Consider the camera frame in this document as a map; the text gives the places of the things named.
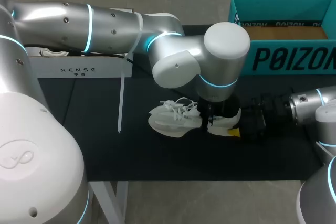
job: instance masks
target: shoe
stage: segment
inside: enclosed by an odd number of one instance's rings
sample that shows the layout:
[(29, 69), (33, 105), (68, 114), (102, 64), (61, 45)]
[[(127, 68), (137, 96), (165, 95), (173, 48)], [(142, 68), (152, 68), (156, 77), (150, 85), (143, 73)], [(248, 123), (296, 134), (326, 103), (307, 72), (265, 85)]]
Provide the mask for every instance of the shoe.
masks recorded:
[(239, 122), (241, 109), (233, 118), (223, 118), (215, 116), (212, 124), (208, 124), (208, 132), (217, 136), (239, 136), (239, 130), (233, 130), (233, 127)]
[[(186, 100), (188, 105), (179, 103), (181, 100)], [(188, 131), (201, 127), (197, 102), (183, 97), (176, 102), (168, 100), (162, 103), (162, 106), (149, 112), (148, 123), (155, 131), (170, 137), (182, 137)]]

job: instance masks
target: infinity logo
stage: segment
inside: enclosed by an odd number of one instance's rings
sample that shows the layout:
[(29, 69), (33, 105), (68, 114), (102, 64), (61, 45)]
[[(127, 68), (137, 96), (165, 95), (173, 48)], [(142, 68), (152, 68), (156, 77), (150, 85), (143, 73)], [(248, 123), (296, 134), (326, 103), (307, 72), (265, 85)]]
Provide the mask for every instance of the infinity logo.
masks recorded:
[(12, 155), (11, 157), (5, 157), (0, 160), (0, 166), (6, 169), (13, 169), (18, 164), (27, 164), (34, 158), (34, 152), (25, 151), (20, 156)]
[(28, 140), (13, 140), (0, 146), (0, 167), (14, 169), (34, 158), (36, 145)]

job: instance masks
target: robotic arm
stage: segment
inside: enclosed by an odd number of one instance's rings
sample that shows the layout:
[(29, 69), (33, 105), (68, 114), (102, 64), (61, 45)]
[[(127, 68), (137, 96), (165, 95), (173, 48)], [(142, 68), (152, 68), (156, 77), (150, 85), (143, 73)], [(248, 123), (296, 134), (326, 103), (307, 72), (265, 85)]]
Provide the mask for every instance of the robotic arm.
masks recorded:
[(48, 111), (25, 47), (147, 54), (155, 82), (177, 88), (197, 77), (208, 103), (204, 127), (232, 94), (249, 51), (246, 31), (219, 23), (184, 36), (171, 14), (127, 13), (73, 3), (0, 0), (0, 223), (89, 223), (82, 153)]

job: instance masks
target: printed logo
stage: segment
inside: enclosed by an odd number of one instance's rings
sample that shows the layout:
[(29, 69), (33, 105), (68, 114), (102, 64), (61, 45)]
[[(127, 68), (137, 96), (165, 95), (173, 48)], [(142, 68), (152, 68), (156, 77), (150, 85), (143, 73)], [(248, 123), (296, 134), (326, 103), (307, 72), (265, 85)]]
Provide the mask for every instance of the printed logo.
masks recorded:
[(12, 140), (0, 146), (0, 179), (20, 180), (39, 166), (38, 147), (29, 140)]

